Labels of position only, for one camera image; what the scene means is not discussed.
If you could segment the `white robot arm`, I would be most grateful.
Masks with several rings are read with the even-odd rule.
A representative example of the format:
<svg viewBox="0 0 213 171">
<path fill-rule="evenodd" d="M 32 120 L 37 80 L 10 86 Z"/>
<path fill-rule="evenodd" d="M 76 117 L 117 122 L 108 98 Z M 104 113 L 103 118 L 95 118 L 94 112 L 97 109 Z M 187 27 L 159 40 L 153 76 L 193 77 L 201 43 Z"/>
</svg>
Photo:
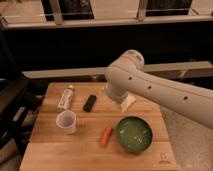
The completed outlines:
<svg viewBox="0 0 213 171">
<path fill-rule="evenodd" d="M 213 129 L 213 90 L 147 74 L 143 66 L 140 52 L 125 51 L 106 69 L 107 96 L 122 103 L 132 92 Z"/>
</svg>

